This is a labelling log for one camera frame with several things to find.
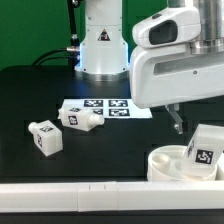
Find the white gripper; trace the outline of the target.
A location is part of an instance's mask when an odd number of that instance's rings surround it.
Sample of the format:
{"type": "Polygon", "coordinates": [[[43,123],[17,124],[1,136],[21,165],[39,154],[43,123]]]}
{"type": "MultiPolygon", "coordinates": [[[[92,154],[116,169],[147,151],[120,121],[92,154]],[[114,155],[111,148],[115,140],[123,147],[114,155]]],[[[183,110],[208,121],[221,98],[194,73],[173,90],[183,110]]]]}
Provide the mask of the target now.
{"type": "Polygon", "coordinates": [[[136,24],[130,61],[134,103],[140,108],[166,105],[182,134],[175,103],[224,94],[223,27],[219,6],[167,7],[136,24]]]}

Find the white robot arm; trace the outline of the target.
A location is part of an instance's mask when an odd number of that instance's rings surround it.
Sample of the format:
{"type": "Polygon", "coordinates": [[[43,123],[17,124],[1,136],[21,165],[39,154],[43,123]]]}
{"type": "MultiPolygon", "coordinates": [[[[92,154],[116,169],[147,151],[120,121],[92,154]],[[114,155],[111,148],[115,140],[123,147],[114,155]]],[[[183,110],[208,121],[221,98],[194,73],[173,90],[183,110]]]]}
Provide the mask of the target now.
{"type": "Polygon", "coordinates": [[[164,106],[182,129],[182,102],[224,95],[224,0],[167,0],[122,37],[122,0],[84,0],[85,38],[79,76],[94,81],[128,75],[140,108],[164,106]]]}

